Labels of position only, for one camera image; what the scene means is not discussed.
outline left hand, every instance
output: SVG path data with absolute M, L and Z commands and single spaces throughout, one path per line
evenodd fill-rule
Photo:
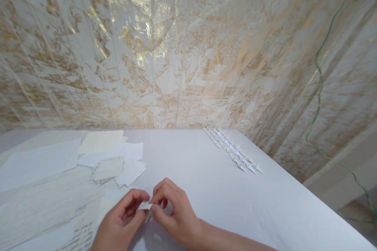
M 131 189 L 103 218 L 90 251 L 124 251 L 148 211 L 136 212 L 150 196 L 144 190 Z

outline hand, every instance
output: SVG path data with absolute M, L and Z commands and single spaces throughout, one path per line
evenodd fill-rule
M 90 251 L 124 251 L 147 215 L 136 212 L 142 201 L 149 200 L 147 192 L 131 189 L 103 218 Z
M 166 208 L 168 200 L 173 206 L 171 215 L 167 215 L 160 207 L 163 203 L 163 208 Z M 170 179 L 165 178 L 154 187 L 153 197 L 149 202 L 158 203 L 158 205 L 153 204 L 151 208 L 155 220 L 176 241 L 187 248 L 191 248 L 195 238 L 201 233 L 201 226 L 186 193 Z

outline right hand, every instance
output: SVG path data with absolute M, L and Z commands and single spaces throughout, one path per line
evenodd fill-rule
M 166 208 L 168 200 L 173 211 L 167 215 L 160 207 Z M 165 178 L 153 189 L 151 211 L 155 220 L 161 224 L 168 234 L 183 246 L 189 248 L 201 234 L 201 221 L 196 217 L 185 191 L 170 179 Z

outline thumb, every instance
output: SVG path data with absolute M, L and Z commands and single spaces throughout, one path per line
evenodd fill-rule
M 137 211 L 132 220 L 126 225 L 127 234 L 131 235 L 131 238 L 135 235 L 137 229 L 145 220 L 147 212 L 147 210 Z
M 152 211 L 156 222 L 162 225 L 165 229 L 169 229 L 174 225 L 174 219 L 167 215 L 160 205 L 153 204 L 150 210 Z

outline wall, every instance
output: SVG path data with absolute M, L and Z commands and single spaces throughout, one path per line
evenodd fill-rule
M 0 130 L 236 127 L 303 182 L 342 1 L 0 0 Z M 376 117 L 375 7 L 349 0 L 319 57 L 329 156 Z

